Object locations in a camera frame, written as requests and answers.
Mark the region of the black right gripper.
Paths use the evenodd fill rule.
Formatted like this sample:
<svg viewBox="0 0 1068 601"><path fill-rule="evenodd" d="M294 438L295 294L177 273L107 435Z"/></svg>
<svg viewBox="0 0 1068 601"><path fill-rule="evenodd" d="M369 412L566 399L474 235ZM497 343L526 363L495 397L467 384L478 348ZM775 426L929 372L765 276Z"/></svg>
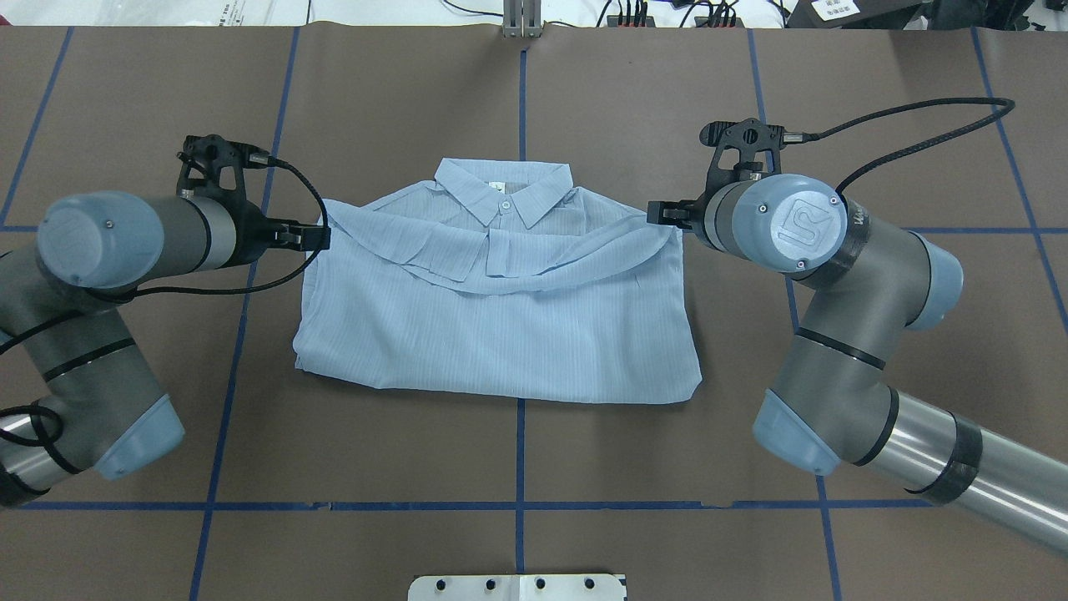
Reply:
<svg viewBox="0 0 1068 601"><path fill-rule="evenodd" d="M709 248L722 248L717 232L717 212L721 197L717 191L704 191L695 200L651 201L647 205L647 222L684 230L697 236L698 242Z"/></svg>

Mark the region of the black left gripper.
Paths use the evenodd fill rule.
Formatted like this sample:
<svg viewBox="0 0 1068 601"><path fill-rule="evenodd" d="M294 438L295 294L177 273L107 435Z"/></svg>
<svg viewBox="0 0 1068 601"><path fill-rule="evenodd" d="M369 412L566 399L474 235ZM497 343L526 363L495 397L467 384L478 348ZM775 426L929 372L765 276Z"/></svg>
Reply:
<svg viewBox="0 0 1068 601"><path fill-rule="evenodd" d="M230 200L225 210L233 222L235 246L226 266L240 266L260 260L267 250L323 251L330 247L332 235L327 225L300 222L278 222L264 216L263 210L248 200Z"/></svg>

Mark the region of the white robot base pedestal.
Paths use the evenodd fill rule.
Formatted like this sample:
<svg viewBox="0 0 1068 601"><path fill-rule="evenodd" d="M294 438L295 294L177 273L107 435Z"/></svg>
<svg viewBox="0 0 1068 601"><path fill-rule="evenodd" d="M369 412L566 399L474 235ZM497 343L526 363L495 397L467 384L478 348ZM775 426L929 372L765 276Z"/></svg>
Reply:
<svg viewBox="0 0 1068 601"><path fill-rule="evenodd" d="M624 575L610 573L425 575L408 600L628 600Z"/></svg>

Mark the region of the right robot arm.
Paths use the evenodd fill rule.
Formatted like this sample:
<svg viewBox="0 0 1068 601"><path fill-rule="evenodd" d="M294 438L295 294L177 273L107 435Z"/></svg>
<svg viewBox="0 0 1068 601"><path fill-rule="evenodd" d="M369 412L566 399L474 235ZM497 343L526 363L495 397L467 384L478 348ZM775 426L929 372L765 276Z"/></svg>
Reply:
<svg viewBox="0 0 1068 601"><path fill-rule="evenodd" d="M904 332L959 301L964 270L949 251L798 174L651 201L646 213L813 291L753 425L764 449L821 476L867 466L1065 554L1063 462L885 383Z"/></svg>

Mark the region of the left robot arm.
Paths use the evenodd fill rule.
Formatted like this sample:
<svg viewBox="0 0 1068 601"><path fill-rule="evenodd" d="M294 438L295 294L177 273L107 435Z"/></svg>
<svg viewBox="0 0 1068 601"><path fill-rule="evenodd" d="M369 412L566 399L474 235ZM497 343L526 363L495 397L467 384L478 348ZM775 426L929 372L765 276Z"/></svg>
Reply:
<svg viewBox="0 0 1068 601"><path fill-rule="evenodd" d="M270 220L191 191L63 197L33 243L3 254L3 349L22 346L48 393L3 410L3 508L88 469L115 480L179 447L184 426L119 307L154 279L227 269L267 250L314 259L325 222Z"/></svg>

